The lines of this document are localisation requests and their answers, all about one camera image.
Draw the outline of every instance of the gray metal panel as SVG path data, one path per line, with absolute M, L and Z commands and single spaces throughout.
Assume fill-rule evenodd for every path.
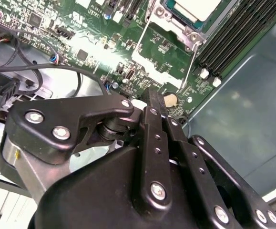
M 276 26 L 191 120 L 260 194 L 276 188 Z

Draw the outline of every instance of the green circuit board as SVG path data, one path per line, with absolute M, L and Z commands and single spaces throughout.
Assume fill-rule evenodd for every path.
M 122 24 L 123 19 L 117 23 L 109 18 L 105 14 L 109 1 L 102 2 L 103 4 L 96 0 L 0 0 L 0 11 L 3 12 L 4 24 L 14 29 L 32 31 L 43 37 L 58 50 L 65 64 L 87 69 L 103 82 L 109 80 L 111 83 L 118 83 L 118 88 L 110 87 L 109 90 L 126 94 L 129 98 L 139 98 L 147 87 L 156 88 L 162 94 L 173 92 L 177 94 L 178 101 L 176 106 L 169 108 L 170 115 L 190 114 L 214 89 L 210 81 L 198 77 L 195 71 L 199 68 L 197 64 L 193 64 L 185 88 L 179 90 L 172 84 L 160 84 L 152 80 L 143 66 L 132 60 L 132 53 L 146 25 L 145 14 L 149 1 L 140 1 L 138 11 L 128 26 Z M 217 24 L 208 40 L 215 36 L 215 31 L 219 31 L 236 11 L 241 0 L 222 0 L 204 23 L 202 33 L 210 29 L 230 2 L 234 2 L 234 6 Z M 276 14 L 266 28 L 247 44 L 247 48 L 232 62 L 222 78 L 275 22 Z M 57 27 L 71 32 L 72 37 L 69 39 L 58 35 Z M 48 47 L 33 36 L 24 35 L 24 42 L 50 53 Z M 139 52 L 155 65 L 157 71 L 167 72 L 176 79 L 185 78 L 193 56 L 193 52 L 186 50 L 174 34 L 164 31 L 154 23 L 146 30 Z M 117 71 L 120 63 L 123 65 L 122 73 Z M 130 70 L 134 70 L 133 75 L 124 82 Z

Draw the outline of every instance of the cable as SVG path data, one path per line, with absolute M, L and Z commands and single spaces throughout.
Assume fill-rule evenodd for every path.
M 22 53 L 21 49 L 18 49 L 18 55 L 19 57 L 23 60 L 23 62 L 25 62 L 28 66 L 33 66 L 33 63 L 31 63 Z M 34 74 L 36 75 L 37 81 L 38 81 L 38 87 L 34 90 L 30 90 L 30 91 L 18 91 L 18 94 L 23 94 L 23 95 L 29 95 L 29 94 L 34 94 L 37 91 L 39 91 L 43 85 L 43 77 L 41 72 L 38 69 L 32 70 L 34 72 Z
M 67 66 L 67 65 L 55 65 L 52 63 L 45 63 L 45 64 L 36 64 L 33 66 L 0 67 L 0 73 L 20 72 L 20 71 L 26 71 L 26 70 L 36 70 L 36 69 L 46 69 L 46 68 L 65 69 L 65 70 L 70 70 L 70 71 L 74 71 L 77 73 L 81 73 L 81 74 L 89 77 L 90 79 L 96 81 L 99 84 L 102 93 L 104 95 L 108 95 L 105 86 L 103 85 L 101 80 L 96 75 L 94 75 L 93 73 L 91 73 L 87 70 L 84 70 L 81 68 L 76 68 L 76 67 L 71 67 L 71 66 Z
M 77 73 L 77 89 L 74 92 L 73 95 L 70 96 L 70 98 L 74 98 L 77 96 L 77 94 L 79 93 L 80 89 L 82 87 L 82 76 L 80 73 Z

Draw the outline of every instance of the motherboard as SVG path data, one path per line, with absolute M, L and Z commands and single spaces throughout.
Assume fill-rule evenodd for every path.
M 42 37 L 111 93 L 155 88 L 180 117 L 276 23 L 276 0 L 0 0 L 0 22 Z M 31 34 L 21 41 L 50 54 Z

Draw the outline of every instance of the silver screw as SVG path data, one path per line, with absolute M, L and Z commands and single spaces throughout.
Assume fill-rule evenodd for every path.
M 154 114 L 154 115 L 157 115 L 158 113 L 157 113 L 157 111 L 155 110 L 155 109 L 150 109 L 150 112 L 152 113 L 152 114 Z
M 158 8 L 156 9 L 156 14 L 157 14 L 158 16 L 162 16 L 162 15 L 164 14 L 164 9 L 163 9 L 162 7 L 158 7 Z
M 166 197 L 165 189 L 158 183 L 152 183 L 151 192 L 153 196 L 158 200 L 164 200 Z
M 204 145 L 204 141 L 201 138 L 198 137 L 197 141 L 199 142 L 199 144 Z
M 190 38 L 191 38 L 191 41 L 194 42 L 197 39 L 197 35 L 195 33 L 193 33 L 193 34 L 191 34 Z
M 225 224 L 227 224 L 229 222 L 229 217 L 228 217 L 227 213 L 225 212 L 225 210 L 223 210 L 220 206 L 216 206 L 214 208 L 214 210 L 215 210 L 215 213 L 220 221 L 222 221 Z
M 112 83 L 111 87 L 113 89 L 117 89 L 119 87 L 119 84 L 117 82 Z
M 121 103 L 122 103 L 123 106 L 130 107 L 129 102 L 126 101 L 126 100 L 122 100 Z
M 35 111 L 28 112 L 25 115 L 25 119 L 28 120 L 30 123 L 34 123 L 34 124 L 39 124 L 43 122 L 42 114 Z
M 268 216 L 271 219 L 271 221 L 276 223 L 276 216 L 271 211 L 267 211 L 267 213 L 268 213 Z
M 70 138 L 70 130 L 64 126 L 57 126 L 52 131 L 54 137 L 59 140 L 67 140 Z
M 193 98 L 192 97 L 188 97 L 186 101 L 190 104 L 191 102 L 193 102 Z
M 172 122 L 173 125 L 178 125 L 177 122 L 173 119 L 171 119 L 171 122 Z
M 256 209 L 256 215 L 257 215 L 257 217 L 259 218 L 259 220 L 261 222 L 267 223 L 266 217 L 264 216 L 264 214 L 260 210 Z

